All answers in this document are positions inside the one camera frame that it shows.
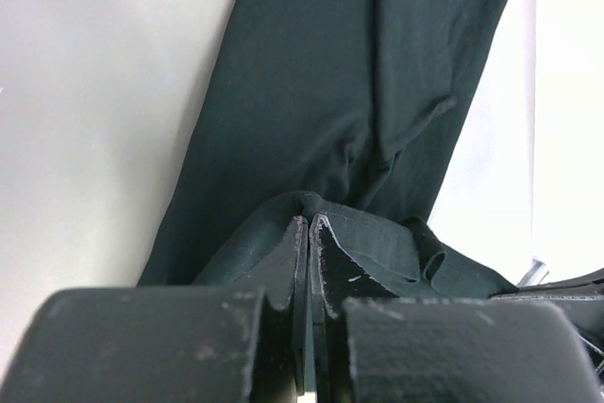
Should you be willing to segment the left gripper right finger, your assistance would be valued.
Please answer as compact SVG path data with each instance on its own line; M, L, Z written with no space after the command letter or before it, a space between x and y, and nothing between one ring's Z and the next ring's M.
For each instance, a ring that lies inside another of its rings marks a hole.
M315 216L310 229L310 308L316 396L319 402L353 402L349 335L344 310L348 298L390 298L340 246L329 219Z

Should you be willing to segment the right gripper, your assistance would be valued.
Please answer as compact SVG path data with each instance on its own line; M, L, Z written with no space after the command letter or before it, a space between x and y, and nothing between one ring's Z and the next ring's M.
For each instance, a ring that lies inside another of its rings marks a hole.
M567 280L519 288L492 299L545 301L576 327L596 370L603 369L603 269Z

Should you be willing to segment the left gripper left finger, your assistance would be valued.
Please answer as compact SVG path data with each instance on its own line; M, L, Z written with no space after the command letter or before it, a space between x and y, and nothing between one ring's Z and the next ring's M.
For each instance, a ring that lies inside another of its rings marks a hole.
M254 290L246 372L248 396L300 396L305 391L308 222L295 216L279 243L237 281Z

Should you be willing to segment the black t-shirt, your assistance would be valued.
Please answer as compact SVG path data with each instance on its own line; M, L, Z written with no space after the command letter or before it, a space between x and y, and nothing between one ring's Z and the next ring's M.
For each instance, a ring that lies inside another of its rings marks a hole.
M508 0L236 0L140 282L225 284L296 216L402 297L500 274L426 222Z

